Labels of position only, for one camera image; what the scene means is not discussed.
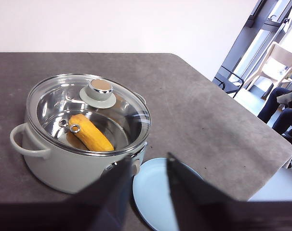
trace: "person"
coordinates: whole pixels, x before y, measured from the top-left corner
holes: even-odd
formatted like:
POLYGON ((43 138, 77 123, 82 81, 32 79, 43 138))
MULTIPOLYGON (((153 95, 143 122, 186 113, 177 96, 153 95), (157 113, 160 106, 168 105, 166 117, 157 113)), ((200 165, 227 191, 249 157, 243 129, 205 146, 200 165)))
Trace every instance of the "person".
POLYGON ((285 89, 285 88, 274 88, 272 92, 269 95, 269 98, 258 114, 258 118, 260 118, 262 121, 267 123, 272 115, 276 112, 278 109, 280 103, 277 101, 277 97, 286 95, 286 98, 289 99, 289 102, 287 102, 288 108, 285 108, 275 121, 274 125, 272 126, 272 129, 275 130, 280 135, 284 134, 283 137, 287 139, 292 144, 292 130, 289 132, 286 132, 287 129, 292 126, 292 99, 291 99, 291 90, 285 89))

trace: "cooking pot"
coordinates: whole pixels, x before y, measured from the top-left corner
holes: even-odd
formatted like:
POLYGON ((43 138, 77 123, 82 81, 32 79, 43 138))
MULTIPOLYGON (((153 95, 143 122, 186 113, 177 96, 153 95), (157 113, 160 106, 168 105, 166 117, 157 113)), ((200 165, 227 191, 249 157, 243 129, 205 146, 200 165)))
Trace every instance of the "cooking pot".
POLYGON ((38 83, 26 102, 25 123, 10 133, 13 148, 33 174, 50 187, 76 193, 130 155, 137 174, 143 161, 150 115, 144 98, 99 76, 63 74, 38 83), (68 127, 83 114, 109 139, 113 151, 89 151, 68 127), (22 146, 15 142, 23 134, 22 146))

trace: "chair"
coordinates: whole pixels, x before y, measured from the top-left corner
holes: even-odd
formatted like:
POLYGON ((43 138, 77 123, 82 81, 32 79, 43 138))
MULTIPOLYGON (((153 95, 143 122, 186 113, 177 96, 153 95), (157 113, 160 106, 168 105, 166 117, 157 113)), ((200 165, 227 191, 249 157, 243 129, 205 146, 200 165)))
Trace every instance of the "chair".
POLYGON ((276 42, 272 42, 260 66, 250 77, 248 77, 248 79, 246 79, 243 86, 245 87, 249 84, 247 90, 250 90, 259 77, 266 77, 272 81, 272 89, 278 87, 280 84, 284 85, 283 87, 287 87, 287 85, 292 82, 292 79, 290 78, 291 71, 292 52, 285 50, 276 42), (282 69, 284 69, 284 71, 274 69, 274 67, 277 67, 278 65, 270 64, 270 62, 273 62, 272 59, 279 62, 279 66, 282 64, 281 66, 283 66, 282 69))
POLYGON ((241 89, 243 86, 244 81, 237 76, 235 73, 232 71, 228 70, 224 66, 221 66, 222 69, 226 72, 228 72, 228 77, 224 77, 222 74, 219 72, 215 75, 213 79, 213 83, 217 84, 219 87, 221 87, 222 90, 224 90, 227 94, 232 94, 235 93, 233 98, 237 95, 238 91, 241 89), (237 78, 237 81, 230 81, 230 78, 234 76, 237 78))

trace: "white chair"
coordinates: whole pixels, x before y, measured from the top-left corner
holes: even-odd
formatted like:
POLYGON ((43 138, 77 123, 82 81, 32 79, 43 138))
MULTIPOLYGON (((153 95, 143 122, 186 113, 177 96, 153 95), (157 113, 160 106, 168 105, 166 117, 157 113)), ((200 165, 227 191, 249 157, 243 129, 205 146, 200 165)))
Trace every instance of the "white chair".
POLYGON ((251 82, 251 84, 249 84, 249 86, 247 87, 247 90, 250 90, 259 77, 266 77, 270 79, 274 85, 272 89, 278 87, 280 84, 284 85, 283 87, 287 87, 287 85, 292 82, 292 79, 289 78, 291 71, 292 52, 285 50, 276 42, 272 42, 260 66, 251 76, 246 79, 243 87, 246 87, 251 82), (286 71, 280 72, 280 69, 276 69, 275 65, 269 64, 269 61, 271 59, 274 59, 275 61, 282 64, 279 65, 281 66, 281 70, 285 66, 288 67, 288 69, 286 71))

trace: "gray table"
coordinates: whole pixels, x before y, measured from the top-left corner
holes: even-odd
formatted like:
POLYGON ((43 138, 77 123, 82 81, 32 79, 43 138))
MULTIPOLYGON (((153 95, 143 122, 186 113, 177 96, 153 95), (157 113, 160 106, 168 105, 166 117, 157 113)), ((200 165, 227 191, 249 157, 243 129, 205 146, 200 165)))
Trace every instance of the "gray table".
MULTIPOLYGON (((173 54, 0 53, 0 202, 59 201, 9 144, 30 89, 61 73, 109 78, 142 94, 152 127, 145 161, 172 152, 232 197, 249 199, 292 157, 292 146, 173 54)), ((147 230, 128 207, 124 230, 147 230)))

